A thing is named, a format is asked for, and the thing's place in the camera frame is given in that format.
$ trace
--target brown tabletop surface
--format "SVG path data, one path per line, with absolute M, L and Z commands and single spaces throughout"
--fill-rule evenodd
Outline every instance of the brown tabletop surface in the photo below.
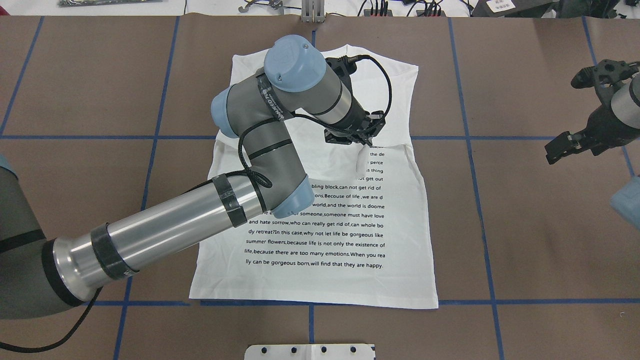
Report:
M 0 153 L 44 233 L 79 236 L 203 181 L 232 56 L 291 33 L 420 67 L 410 133 L 440 309 L 189 300 L 191 247 L 106 286 L 62 347 L 1 359 L 242 359 L 270 343 L 374 343 L 382 360 L 640 359 L 640 232 L 609 205 L 640 172 L 640 142 L 553 166 L 544 150 L 598 106 L 570 86 L 580 68 L 640 60 L 640 20 L 0 17 Z M 55 342 L 83 309 L 1 320 L 0 341 Z

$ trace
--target light blue cap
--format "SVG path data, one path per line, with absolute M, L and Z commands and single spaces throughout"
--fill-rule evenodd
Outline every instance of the light blue cap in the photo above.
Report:
M 213 98 L 213 101 L 211 101 L 211 116 L 213 117 L 213 122 L 216 123 L 224 135 L 230 138 L 237 138 L 238 136 L 231 128 L 229 117 L 227 116 L 229 90 L 231 90 L 231 86 Z
M 611 207 L 640 230 L 640 177 L 634 176 L 613 195 Z
M 285 218 L 308 208 L 314 203 L 314 199 L 314 191 L 311 190 L 309 175 L 307 175 L 300 185 L 271 212 L 276 218 Z
M 0 154 L 0 167 L 9 170 L 16 177 L 18 176 L 18 174 L 16 174 L 15 171 L 13 171 L 11 165 L 9 165 L 9 161 L 2 154 Z
M 271 84 L 286 92 L 309 90 L 326 72 L 324 56 L 300 35 L 278 39 L 264 58 L 264 73 Z

